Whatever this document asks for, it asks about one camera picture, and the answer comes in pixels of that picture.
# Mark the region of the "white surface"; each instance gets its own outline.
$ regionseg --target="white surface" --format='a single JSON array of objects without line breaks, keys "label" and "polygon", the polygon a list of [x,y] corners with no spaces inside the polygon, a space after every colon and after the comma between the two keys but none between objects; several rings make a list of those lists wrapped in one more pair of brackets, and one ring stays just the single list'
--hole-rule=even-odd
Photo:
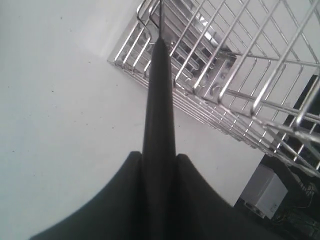
[{"label": "white surface", "polygon": [[[1,240],[67,217],[142,148],[147,91],[106,61],[139,1],[108,2],[1,1]],[[263,154],[179,110],[175,125],[177,153],[233,205]]]}]

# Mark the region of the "wire basket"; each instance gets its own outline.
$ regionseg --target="wire basket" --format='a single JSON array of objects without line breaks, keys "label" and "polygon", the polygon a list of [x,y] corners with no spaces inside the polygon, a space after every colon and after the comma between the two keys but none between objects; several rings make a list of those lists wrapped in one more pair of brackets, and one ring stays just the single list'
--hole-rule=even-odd
[{"label": "wire basket", "polygon": [[[165,0],[174,105],[320,177],[318,3]],[[109,58],[146,88],[158,7],[141,3]]]}]

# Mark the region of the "black plastic piece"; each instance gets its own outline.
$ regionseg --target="black plastic piece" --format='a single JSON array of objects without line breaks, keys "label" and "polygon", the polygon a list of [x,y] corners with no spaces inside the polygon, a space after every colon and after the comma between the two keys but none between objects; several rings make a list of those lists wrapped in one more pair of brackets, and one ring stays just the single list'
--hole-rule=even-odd
[{"label": "black plastic piece", "polygon": [[150,234],[165,239],[170,184],[176,157],[169,51],[162,38],[153,49],[142,150]]}]

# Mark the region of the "white box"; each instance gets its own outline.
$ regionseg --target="white box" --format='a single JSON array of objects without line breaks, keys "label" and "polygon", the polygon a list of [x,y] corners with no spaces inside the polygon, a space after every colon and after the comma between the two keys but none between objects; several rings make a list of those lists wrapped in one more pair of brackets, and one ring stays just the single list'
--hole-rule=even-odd
[{"label": "white box", "polygon": [[288,190],[274,171],[260,164],[240,198],[244,204],[261,218],[273,217]]}]

